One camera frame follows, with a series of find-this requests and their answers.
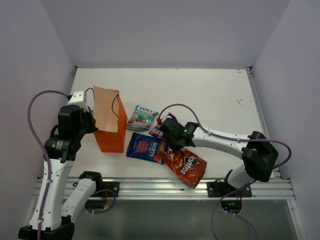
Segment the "purple candy bag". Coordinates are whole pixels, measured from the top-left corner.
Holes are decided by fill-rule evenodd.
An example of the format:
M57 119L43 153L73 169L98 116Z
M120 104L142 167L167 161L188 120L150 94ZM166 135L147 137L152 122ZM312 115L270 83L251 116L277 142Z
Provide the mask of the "purple candy bag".
M149 131L149 135L157 139L163 139L163 132L160 130L160 126L156 125Z

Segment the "orange paper bag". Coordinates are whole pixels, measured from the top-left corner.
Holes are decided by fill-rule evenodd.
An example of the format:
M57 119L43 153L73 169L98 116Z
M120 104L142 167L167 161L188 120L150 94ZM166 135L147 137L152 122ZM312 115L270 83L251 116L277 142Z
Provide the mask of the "orange paper bag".
M103 153L123 153L127 113L120 92L94 86L93 117L98 128L94 137Z

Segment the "red Doritos chip bag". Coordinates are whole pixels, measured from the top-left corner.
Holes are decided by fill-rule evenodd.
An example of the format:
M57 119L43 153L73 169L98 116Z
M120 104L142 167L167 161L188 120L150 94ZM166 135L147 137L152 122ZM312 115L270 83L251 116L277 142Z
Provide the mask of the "red Doritos chip bag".
M158 156L192 189L197 187L206 172L207 162L186 148L178 152L160 152Z

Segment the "blue Burts chip bag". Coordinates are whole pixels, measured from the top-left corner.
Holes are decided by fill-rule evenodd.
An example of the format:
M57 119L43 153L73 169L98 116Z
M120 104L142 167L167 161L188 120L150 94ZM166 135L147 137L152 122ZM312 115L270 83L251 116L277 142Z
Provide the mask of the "blue Burts chip bag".
M168 150L169 146L164 140L134 132L128 144L126 156L162 165L164 160L160 154Z

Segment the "green Fox's candy bag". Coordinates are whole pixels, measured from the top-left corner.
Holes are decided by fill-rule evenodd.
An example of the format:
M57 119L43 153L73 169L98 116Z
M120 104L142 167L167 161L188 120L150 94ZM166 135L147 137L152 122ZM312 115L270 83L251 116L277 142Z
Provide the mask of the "green Fox's candy bag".
M135 110L126 124L126 129L137 132L145 132L159 113L146 107L136 105Z

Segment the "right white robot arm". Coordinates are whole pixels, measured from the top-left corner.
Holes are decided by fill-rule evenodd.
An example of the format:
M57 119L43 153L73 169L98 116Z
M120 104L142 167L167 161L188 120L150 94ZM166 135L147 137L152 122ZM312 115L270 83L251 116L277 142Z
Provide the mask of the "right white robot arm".
M182 125L171 118L164 120L159 130L175 152L185 147L208 148L242 160L243 163L230 170L223 181L223 192L231 197L252 181L268 182L279 156L275 147L259 131L249 135L230 134L201 127L195 122Z

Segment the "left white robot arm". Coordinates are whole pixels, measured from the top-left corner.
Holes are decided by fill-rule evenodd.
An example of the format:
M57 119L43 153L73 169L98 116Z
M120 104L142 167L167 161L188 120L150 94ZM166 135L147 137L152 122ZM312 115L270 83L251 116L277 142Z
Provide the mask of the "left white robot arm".
M75 221L90 196L103 193L102 175L85 171L75 190L63 201L70 171L85 134L97 131L92 110L75 104L60 108L58 124L44 144L44 172L38 202L28 225L20 228L21 240L70 240Z

